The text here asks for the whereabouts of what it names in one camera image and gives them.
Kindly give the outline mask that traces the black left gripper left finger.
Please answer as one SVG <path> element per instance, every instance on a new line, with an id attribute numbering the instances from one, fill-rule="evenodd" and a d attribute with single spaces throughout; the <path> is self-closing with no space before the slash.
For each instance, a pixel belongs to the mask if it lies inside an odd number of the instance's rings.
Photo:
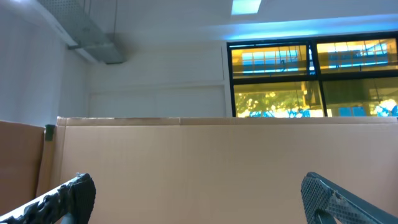
<path id="1" fill-rule="evenodd" d="M 88 224 L 95 197 L 96 188 L 91 176 L 78 174 L 46 194 L 2 215 L 1 223 Z"/>

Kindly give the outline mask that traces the black framed window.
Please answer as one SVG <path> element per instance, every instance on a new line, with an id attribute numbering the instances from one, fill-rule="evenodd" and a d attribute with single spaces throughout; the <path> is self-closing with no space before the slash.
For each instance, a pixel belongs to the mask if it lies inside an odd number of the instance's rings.
<path id="1" fill-rule="evenodd" d="M 227 44 L 233 116 L 397 116 L 397 33 Z"/>

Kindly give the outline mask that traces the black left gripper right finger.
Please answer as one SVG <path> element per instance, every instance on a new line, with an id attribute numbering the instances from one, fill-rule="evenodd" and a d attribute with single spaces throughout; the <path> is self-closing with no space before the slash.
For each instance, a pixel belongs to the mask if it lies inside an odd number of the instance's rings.
<path id="1" fill-rule="evenodd" d="M 381 210 L 315 172 L 301 183 L 305 217 L 310 224 L 390 224 L 397 217 Z"/>

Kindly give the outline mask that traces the cardboard partition wall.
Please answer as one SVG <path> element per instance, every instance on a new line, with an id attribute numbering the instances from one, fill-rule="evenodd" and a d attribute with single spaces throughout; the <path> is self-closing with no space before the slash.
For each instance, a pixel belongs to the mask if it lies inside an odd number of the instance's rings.
<path id="1" fill-rule="evenodd" d="M 305 223 L 309 172 L 396 215 L 397 119 L 1 123 L 1 213 L 87 173 L 91 223 Z"/>

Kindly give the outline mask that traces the ceiling light panel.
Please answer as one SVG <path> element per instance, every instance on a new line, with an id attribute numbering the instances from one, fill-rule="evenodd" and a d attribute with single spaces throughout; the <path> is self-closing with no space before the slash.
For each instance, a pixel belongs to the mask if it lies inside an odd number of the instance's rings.
<path id="1" fill-rule="evenodd" d="M 262 0 L 233 0 L 231 15 L 257 14 Z"/>

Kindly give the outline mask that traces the metal ceiling duct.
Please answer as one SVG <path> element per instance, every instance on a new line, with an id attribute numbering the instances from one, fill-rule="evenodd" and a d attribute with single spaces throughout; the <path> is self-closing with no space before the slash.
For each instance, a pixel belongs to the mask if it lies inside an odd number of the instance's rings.
<path id="1" fill-rule="evenodd" d="M 37 0 L 36 10 L 59 34 L 69 50 L 92 63 L 108 65 L 126 61 L 116 44 L 105 34 L 76 0 Z"/>

